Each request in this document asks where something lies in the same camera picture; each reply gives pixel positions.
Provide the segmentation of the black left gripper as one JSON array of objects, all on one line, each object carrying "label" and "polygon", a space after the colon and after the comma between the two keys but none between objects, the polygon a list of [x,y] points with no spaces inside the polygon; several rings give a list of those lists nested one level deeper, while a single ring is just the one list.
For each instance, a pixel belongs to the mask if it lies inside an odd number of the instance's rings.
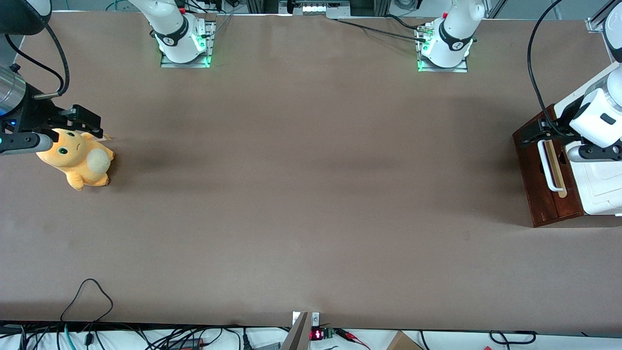
[{"label": "black left gripper", "polygon": [[567,105],[560,115],[554,111],[555,105],[550,105],[546,111],[534,117],[534,125],[525,125],[520,129],[520,148],[539,140],[561,140],[563,145],[580,141],[580,135],[571,126],[570,122],[577,115],[580,105]]}]

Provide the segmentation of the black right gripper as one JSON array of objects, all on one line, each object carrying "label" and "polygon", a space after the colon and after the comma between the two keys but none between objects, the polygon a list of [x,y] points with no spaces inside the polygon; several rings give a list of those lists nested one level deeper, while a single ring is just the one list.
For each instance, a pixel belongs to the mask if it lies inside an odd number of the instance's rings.
[{"label": "black right gripper", "polygon": [[[62,111],[51,100],[36,100],[33,96],[40,90],[25,84],[25,94],[22,101],[5,115],[5,132],[22,133],[34,132],[50,137],[57,142],[59,135],[54,129],[73,131],[67,118],[60,115]],[[81,105],[72,105],[72,122],[79,124],[78,131],[86,140],[104,139],[101,128],[102,118]]]}]

